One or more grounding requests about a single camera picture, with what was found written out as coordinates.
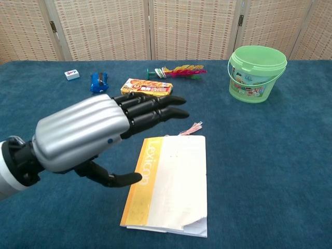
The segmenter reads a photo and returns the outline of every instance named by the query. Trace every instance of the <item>snack box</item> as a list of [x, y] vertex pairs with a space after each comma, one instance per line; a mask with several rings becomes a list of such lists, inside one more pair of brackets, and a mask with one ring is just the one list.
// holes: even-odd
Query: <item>snack box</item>
[[171, 83], [129, 78], [121, 87], [121, 94], [142, 92], [154, 96], [165, 96], [170, 95], [172, 89]]

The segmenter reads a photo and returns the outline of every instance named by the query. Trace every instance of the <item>green bucket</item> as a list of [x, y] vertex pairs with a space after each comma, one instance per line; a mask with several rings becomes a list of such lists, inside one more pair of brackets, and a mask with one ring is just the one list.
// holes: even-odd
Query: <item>green bucket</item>
[[243, 46], [234, 51], [228, 61], [230, 94], [241, 101], [259, 103], [265, 101], [275, 81], [286, 70], [286, 56], [273, 48]]

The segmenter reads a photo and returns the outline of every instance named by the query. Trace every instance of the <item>white eraser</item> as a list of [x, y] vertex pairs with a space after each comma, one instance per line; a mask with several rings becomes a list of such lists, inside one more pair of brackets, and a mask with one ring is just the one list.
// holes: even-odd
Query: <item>white eraser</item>
[[79, 78], [79, 73], [76, 69], [64, 72], [64, 75], [66, 76], [67, 80]]

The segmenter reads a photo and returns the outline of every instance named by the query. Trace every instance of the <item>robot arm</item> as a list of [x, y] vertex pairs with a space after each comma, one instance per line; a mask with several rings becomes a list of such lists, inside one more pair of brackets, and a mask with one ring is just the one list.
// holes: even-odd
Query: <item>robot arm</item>
[[169, 107], [184, 103], [176, 96], [129, 93], [110, 98], [103, 94], [40, 120], [31, 141], [13, 136], [0, 142], [0, 200], [37, 183], [44, 169], [61, 174], [75, 170], [107, 187], [140, 181], [138, 173], [109, 174], [93, 159], [161, 121], [187, 118], [187, 112]]

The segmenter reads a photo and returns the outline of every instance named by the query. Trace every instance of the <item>blue tablecloth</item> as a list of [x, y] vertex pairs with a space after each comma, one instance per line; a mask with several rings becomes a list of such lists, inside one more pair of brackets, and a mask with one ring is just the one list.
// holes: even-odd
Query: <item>blue tablecloth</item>
[[[260, 104], [229, 94], [226, 61], [10, 62], [0, 66], [0, 141], [28, 141], [40, 119], [90, 97], [93, 72], [108, 72], [113, 96], [128, 78], [145, 79], [147, 67], [190, 63], [208, 70], [202, 80], [167, 79], [190, 117], [135, 135], [96, 161], [132, 172], [145, 137], [203, 121], [207, 239], [120, 227], [128, 187], [44, 171], [38, 184], [0, 203], [0, 248], [332, 248], [332, 61], [289, 61]], [[72, 69], [80, 78], [67, 81]]]

